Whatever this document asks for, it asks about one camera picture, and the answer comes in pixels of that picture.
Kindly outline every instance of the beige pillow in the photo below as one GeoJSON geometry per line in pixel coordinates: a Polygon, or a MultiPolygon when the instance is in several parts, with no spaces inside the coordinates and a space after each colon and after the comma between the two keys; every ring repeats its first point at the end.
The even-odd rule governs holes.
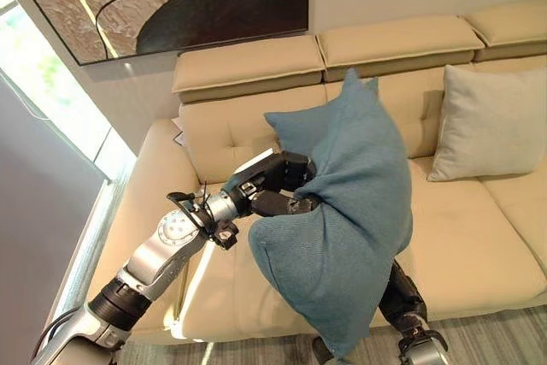
{"type": "Polygon", "coordinates": [[[444,92],[429,181],[535,169],[545,151],[547,69],[488,74],[446,66],[444,92]]]}

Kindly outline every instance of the blue pillow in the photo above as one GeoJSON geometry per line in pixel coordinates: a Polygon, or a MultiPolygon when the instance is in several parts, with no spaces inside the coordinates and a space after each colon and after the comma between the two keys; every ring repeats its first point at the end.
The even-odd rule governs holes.
{"type": "Polygon", "coordinates": [[[266,113],[264,117],[277,133],[282,150],[310,156],[326,135],[329,104],[288,113],[266,113]]]}
{"type": "Polygon", "coordinates": [[[350,70],[328,106],[327,132],[311,150],[317,175],[295,192],[321,205],[262,218],[249,234],[264,276],[337,358],[368,336],[393,258],[412,233],[406,150],[377,89],[378,80],[363,85],[350,70]]]}

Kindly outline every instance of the gray robot arm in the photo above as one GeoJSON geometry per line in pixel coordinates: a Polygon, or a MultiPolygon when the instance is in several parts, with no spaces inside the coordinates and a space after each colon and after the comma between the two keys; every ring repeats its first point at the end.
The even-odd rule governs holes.
{"type": "Polygon", "coordinates": [[[127,341],[132,327],[208,240],[228,250],[237,241],[232,221],[260,213],[259,194],[293,191],[311,178],[313,163],[307,157],[268,150],[236,170],[221,192],[201,203],[193,194],[169,194],[177,209],[162,218],[152,236],[72,315],[32,365],[109,364],[111,353],[127,341]]]}
{"type": "MultiPolygon", "coordinates": [[[[319,198],[295,200],[279,192],[294,191],[314,176],[315,166],[306,156],[268,150],[238,168],[218,194],[207,197],[205,192],[201,203],[194,194],[170,193],[168,199],[177,209],[161,219],[151,237],[59,329],[32,365],[112,363],[113,353],[127,341],[132,327],[208,240],[228,250],[237,242],[238,229],[232,223],[237,218],[310,211],[321,202],[319,198]]],[[[380,309],[403,335],[403,364],[448,364],[446,343],[428,329],[426,306],[396,262],[380,309]]]]}

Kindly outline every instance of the beige sofa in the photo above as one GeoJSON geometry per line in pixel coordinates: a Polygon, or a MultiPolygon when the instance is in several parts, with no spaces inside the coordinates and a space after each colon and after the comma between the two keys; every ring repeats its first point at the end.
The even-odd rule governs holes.
{"type": "MultiPolygon", "coordinates": [[[[458,18],[427,16],[314,36],[263,40],[183,54],[175,122],[150,128],[90,288],[94,295],[173,208],[170,191],[217,191],[233,170],[277,147],[266,111],[335,98],[347,67],[379,76],[380,97],[407,145],[414,235],[398,261],[419,287],[432,319],[547,302],[547,159],[528,175],[427,182],[438,135],[443,66],[478,72],[547,69],[547,0],[503,5],[458,18]]],[[[247,234],[212,244],[137,324],[153,344],[262,338],[314,329],[262,277],[247,234]]],[[[385,325],[376,315],[373,326],[385,325]]]]}

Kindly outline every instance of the floor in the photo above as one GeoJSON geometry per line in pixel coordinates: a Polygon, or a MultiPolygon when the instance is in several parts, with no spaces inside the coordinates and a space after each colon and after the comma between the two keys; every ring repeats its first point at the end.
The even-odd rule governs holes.
{"type": "MultiPolygon", "coordinates": [[[[547,305],[493,315],[437,321],[450,347],[450,365],[545,365],[547,305]]],[[[119,365],[317,365],[311,335],[175,346],[128,343],[119,365]]],[[[358,365],[396,365],[400,338],[374,328],[357,346],[358,365]]]]}

